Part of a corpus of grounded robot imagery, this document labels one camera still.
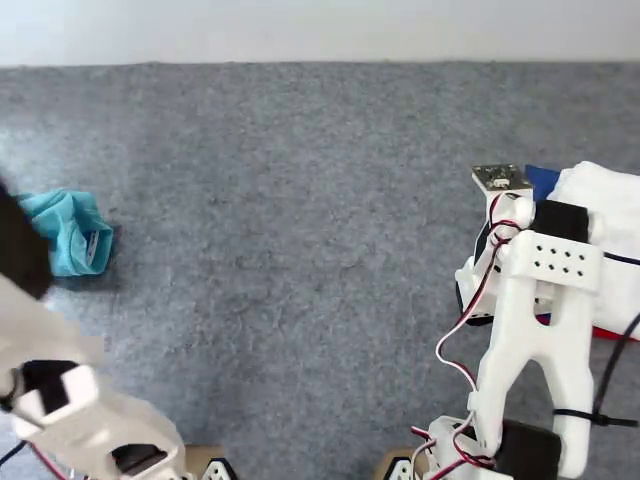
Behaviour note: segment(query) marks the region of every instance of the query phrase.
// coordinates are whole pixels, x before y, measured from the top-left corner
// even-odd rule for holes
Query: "red and white wire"
[[[451,465],[447,465],[446,467],[441,468],[433,477],[431,477],[429,480],[440,480],[444,477],[446,477],[447,475],[449,475],[451,472],[453,472],[456,468],[458,468],[461,465],[464,465],[466,462],[463,459],[460,460],[456,460],[455,462],[453,462]]]
[[[60,470],[38,447],[36,447],[33,443],[29,444],[31,446],[31,450],[36,456],[40,459],[40,461],[47,467],[58,480],[69,480],[69,478]]]
[[[416,478],[416,459],[418,458],[418,455],[420,455],[422,452],[424,452],[428,448],[433,447],[435,444],[436,444],[435,440],[429,440],[424,442],[422,445],[420,445],[418,448],[416,448],[413,451],[413,454],[411,455],[411,480],[415,480]]]
[[[442,355],[442,347],[445,344],[445,342],[449,338],[451,338],[458,330],[460,330],[465,325],[465,323],[467,323],[469,318],[471,318],[471,315],[473,314],[473,311],[476,308],[476,305],[478,304],[478,302],[482,298],[482,295],[484,294],[484,292],[485,292],[485,290],[487,288],[489,276],[491,275],[491,272],[493,271],[493,265],[495,263],[496,256],[498,254],[498,250],[507,241],[508,240],[499,240],[498,241],[498,243],[496,244],[496,246],[493,249],[493,253],[491,254],[491,259],[489,261],[489,265],[488,265],[488,267],[487,267],[487,269],[486,269],[486,271],[485,271],[485,273],[484,273],[484,275],[482,277],[482,280],[480,281],[480,285],[478,286],[478,289],[476,290],[476,292],[473,294],[473,297],[471,298],[471,301],[467,305],[467,308],[462,313],[460,318],[458,318],[458,320],[453,325],[453,327],[451,327],[451,329],[447,333],[445,333],[444,336],[436,344],[436,357],[438,358],[438,360],[441,363],[443,363],[445,365],[449,365],[449,366],[455,368],[456,370],[458,370],[459,372],[461,372],[464,375],[464,377],[467,379],[467,381],[469,382],[469,385],[471,385],[471,388],[472,388],[472,390],[474,392],[478,390],[478,387],[476,385],[476,380],[473,377],[473,374],[469,371],[469,369],[467,367],[465,367],[461,363],[454,362],[454,361],[451,361],[451,360],[447,360],[446,358],[444,358],[444,356]]]
[[[458,436],[460,436],[465,431],[465,429],[469,425],[471,425],[472,420],[473,420],[473,412],[469,413],[465,421],[462,422],[462,424],[453,431],[453,436],[452,436],[453,447],[456,449],[456,451],[458,452],[458,455],[460,455],[465,462],[470,463],[474,467],[479,467],[479,468],[492,467],[494,465],[494,462],[491,458],[484,455],[480,455],[480,456],[471,455],[469,452],[463,450],[460,445],[458,445],[458,442],[457,442]]]

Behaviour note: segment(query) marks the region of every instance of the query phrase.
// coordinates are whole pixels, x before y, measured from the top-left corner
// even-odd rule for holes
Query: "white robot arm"
[[[439,358],[470,380],[470,414],[429,426],[430,468],[423,478],[576,478],[586,466],[591,428],[589,351],[602,222],[574,205],[536,207],[531,186],[513,166],[475,167],[473,178],[486,197],[487,224],[475,255],[456,272],[464,313],[443,341],[467,322],[493,322],[491,341],[477,381],[442,359],[443,341],[438,344]],[[541,314],[551,314],[551,323]],[[507,393],[529,360],[544,371],[553,432],[503,419]]]
[[[0,301],[2,396],[18,437],[94,478],[191,480],[175,426],[94,369],[99,339],[81,336],[4,276]]]

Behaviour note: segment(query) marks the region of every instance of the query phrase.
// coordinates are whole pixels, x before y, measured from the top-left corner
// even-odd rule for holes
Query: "gray carpet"
[[[472,164],[640,174],[640,66],[138,65],[0,71],[16,191],[94,192],[108,272],[56,308],[106,337],[105,372],[245,479],[366,479],[410,424],[463,415],[433,347],[482,202]],[[450,354],[477,366],[488,329]],[[596,341],[602,371],[611,344]],[[606,413],[640,417],[640,348]],[[511,417],[550,425],[539,368]],[[0,447],[15,438],[3,420]],[[595,429],[587,479],[635,479],[637,431]],[[48,478],[28,454],[5,478]]]

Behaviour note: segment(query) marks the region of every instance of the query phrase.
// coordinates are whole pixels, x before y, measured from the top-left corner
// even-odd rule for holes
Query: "black cable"
[[[604,257],[609,258],[610,260],[615,260],[616,262],[629,263],[631,265],[640,266],[640,260],[638,260],[637,258],[623,257],[622,255],[616,255],[615,253],[611,252],[604,252]]]
[[[636,329],[636,327],[640,324],[640,313],[633,319],[633,321],[629,324],[624,333],[616,340],[616,345],[613,348],[613,352],[609,357],[609,361],[607,362],[607,366],[604,369],[604,373],[602,374],[602,378],[600,379],[600,384],[598,385],[598,389],[596,390],[596,394],[593,397],[593,408],[591,413],[588,412],[580,412],[578,410],[571,410],[568,408],[557,408],[553,411],[554,415],[569,415],[572,417],[584,418],[586,420],[591,420],[594,425],[599,426],[607,426],[607,425],[615,425],[619,427],[638,427],[637,420],[629,420],[625,418],[612,418],[607,415],[603,415],[600,413],[600,409],[602,408],[602,403],[604,402],[604,397],[607,394],[607,389],[609,388],[609,383],[611,382],[611,376],[613,375],[613,370],[616,368],[618,364],[618,360],[620,360],[620,356],[622,355],[622,351],[624,347],[627,345],[627,342],[631,338],[631,334]]]
[[[20,452],[20,450],[22,450],[25,446],[27,445],[27,442],[25,440],[22,440],[21,442],[19,442],[15,447],[13,447],[11,450],[9,450],[7,453],[5,453],[2,458],[0,458],[0,468],[2,468],[2,466],[7,463],[9,460],[11,460],[18,452]]]
[[[629,324],[622,336],[616,340],[616,346],[613,348],[613,353],[611,354],[611,357],[609,357],[607,366],[604,369],[602,378],[600,379],[598,390],[596,390],[596,394],[593,397],[593,413],[595,415],[598,415],[600,413],[602,402],[604,401],[604,396],[607,394],[607,389],[609,388],[609,382],[611,381],[613,370],[616,368],[618,360],[620,360],[620,355],[622,355],[624,347],[626,347],[629,338],[631,338],[631,334],[636,329],[638,324],[640,324],[640,313],[636,316],[636,318],[633,319],[633,322]]]

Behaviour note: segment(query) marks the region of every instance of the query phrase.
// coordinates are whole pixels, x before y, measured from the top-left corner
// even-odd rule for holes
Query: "white plastic part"
[[[494,222],[499,222],[500,220],[511,220],[516,222],[522,229],[529,227],[529,225],[533,221],[533,216],[535,215],[535,203],[530,197],[520,196],[517,198],[510,198],[503,193],[486,193],[487,195],[492,194],[492,196],[488,197],[488,205],[491,204],[492,198],[501,195],[501,198],[495,205],[495,209],[493,212]],[[471,301],[473,294],[478,289],[478,286],[482,281],[482,277],[487,270],[487,267],[491,260],[491,255],[493,253],[492,244],[496,244],[498,241],[496,235],[499,235],[500,238],[503,239],[509,239],[513,238],[517,233],[517,229],[512,227],[498,227],[494,231],[493,235],[487,238],[485,249],[480,255],[480,258],[478,258],[478,261],[476,262],[473,256],[469,257],[464,266],[460,270],[456,271],[455,279],[456,284],[458,285],[458,288],[460,290],[463,309],[466,308]],[[491,276],[489,277],[489,281],[485,288],[485,293],[478,302],[471,318],[483,317],[488,314],[492,314],[492,312],[495,310],[499,283],[500,272],[496,270],[492,272]],[[550,292],[548,290],[543,290],[539,293],[540,296],[538,297],[538,302],[536,303],[535,307],[536,314],[548,313],[549,307],[547,301],[550,300]]]
[[[91,365],[102,361],[101,338],[82,336],[75,324],[48,310],[4,275],[0,275],[0,304],[2,374],[34,359]],[[0,393],[7,393],[6,382],[0,385]]]
[[[433,456],[429,457],[431,471],[423,480],[433,477],[442,468],[460,460],[460,454],[453,446],[453,433],[457,425],[464,422],[459,418],[439,417],[429,425],[429,434],[437,440],[433,447]],[[472,455],[480,455],[482,449],[478,443],[465,435],[459,435],[458,445]],[[446,476],[449,480],[513,480],[510,475],[497,473],[471,464],[461,465]]]
[[[67,467],[92,478],[172,480],[187,476],[184,445],[175,426],[151,404],[111,390],[95,371],[81,365],[62,376],[69,403],[45,414],[38,390],[17,399],[16,406],[44,425],[44,430],[13,416],[18,437],[33,442]],[[150,444],[166,457],[134,477],[123,475],[111,451],[127,444]]]
[[[231,480],[231,475],[224,463],[213,460],[202,474],[201,480]]]
[[[152,444],[167,453],[137,479],[171,480],[184,471],[184,445],[175,426],[149,403],[112,390],[93,366],[102,359],[102,340],[85,337],[62,315],[48,310],[0,275],[0,394],[15,380],[10,372],[30,360],[70,360],[79,364],[60,379],[68,404],[45,414],[41,393],[17,391],[11,414],[17,435],[69,468],[93,478],[130,477],[116,468],[110,452],[127,444]]]
[[[478,371],[478,391],[469,396],[474,425],[484,453],[500,446],[507,392],[529,360],[537,361],[555,408],[591,412],[593,378],[589,349],[602,251],[593,245],[533,231],[509,245],[494,312],[491,342]],[[552,323],[534,316],[539,288],[553,286]],[[559,474],[576,478],[589,451],[588,420],[556,416],[553,430],[563,444]]]
[[[411,461],[398,460],[389,475],[389,480],[411,480]]]

